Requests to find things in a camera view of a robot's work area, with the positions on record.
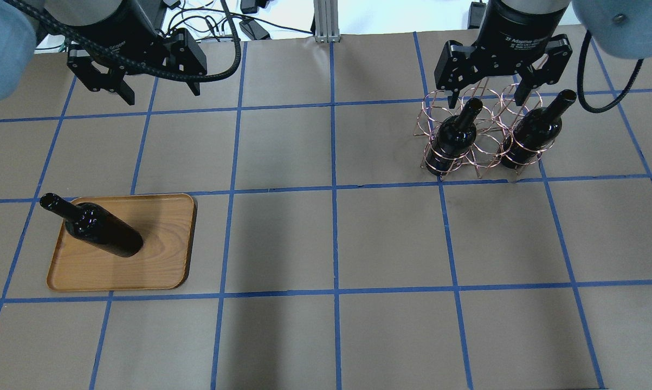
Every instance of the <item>screw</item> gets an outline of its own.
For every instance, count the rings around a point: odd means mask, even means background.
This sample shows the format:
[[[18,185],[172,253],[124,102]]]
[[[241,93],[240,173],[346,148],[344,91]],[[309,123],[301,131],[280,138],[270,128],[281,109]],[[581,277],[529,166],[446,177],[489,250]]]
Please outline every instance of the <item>screw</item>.
[[[612,18],[612,22],[614,24],[620,24],[620,23],[624,22],[625,20],[627,20],[627,15],[625,15],[625,14],[617,14]]]

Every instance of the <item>metal frame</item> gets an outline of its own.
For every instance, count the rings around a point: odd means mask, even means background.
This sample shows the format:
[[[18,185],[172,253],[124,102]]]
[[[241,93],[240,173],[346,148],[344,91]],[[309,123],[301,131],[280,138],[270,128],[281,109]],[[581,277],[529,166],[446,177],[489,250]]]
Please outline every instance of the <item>metal frame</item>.
[[[316,42],[340,42],[338,0],[314,0],[314,22]]]

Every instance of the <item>brown tray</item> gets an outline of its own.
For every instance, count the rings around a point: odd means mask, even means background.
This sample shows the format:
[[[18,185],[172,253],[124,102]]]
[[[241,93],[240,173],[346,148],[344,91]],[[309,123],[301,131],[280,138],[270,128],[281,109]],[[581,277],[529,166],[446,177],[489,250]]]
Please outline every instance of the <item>brown tray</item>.
[[[53,291],[173,289],[189,274],[195,203],[185,193],[78,198],[101,205],[140,232],[143,248],[118,257],[61,232],[46,284]]]

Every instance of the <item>black bottle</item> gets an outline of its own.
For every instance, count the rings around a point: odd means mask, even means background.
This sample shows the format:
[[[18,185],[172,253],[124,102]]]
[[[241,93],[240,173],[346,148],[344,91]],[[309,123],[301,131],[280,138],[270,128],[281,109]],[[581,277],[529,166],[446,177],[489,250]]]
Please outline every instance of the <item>black bottle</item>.
[[[470,149],[477,136],[477,128],[473,121],[480,111],[482,111],[482,101],[472,98],[465,103],[460,114],[442,122],[437,136],[432,140],[424,156],[425,165],[430,173],[436,176],[445,175],[452,168],[454,159]]]
[[[507,149],[509,151],[502,156],[502,165],[514,170],[521,165],[530,163],[532,158],[537,155],[534,151],[544,148],[559,135],[561,115],[574,101],[576,101],[576,93],[571,89],[564,89],[559,92],[549,106],[531,109],[514,129],[515,142],[512,144],[510,136],[504,139],[499,152]]]
[[[131,257],[143,247],[143,238],[123,220],[95,203],[74,205],[55,193],[39,199],[41,207],[65,219],[68,233],[110,254]]]

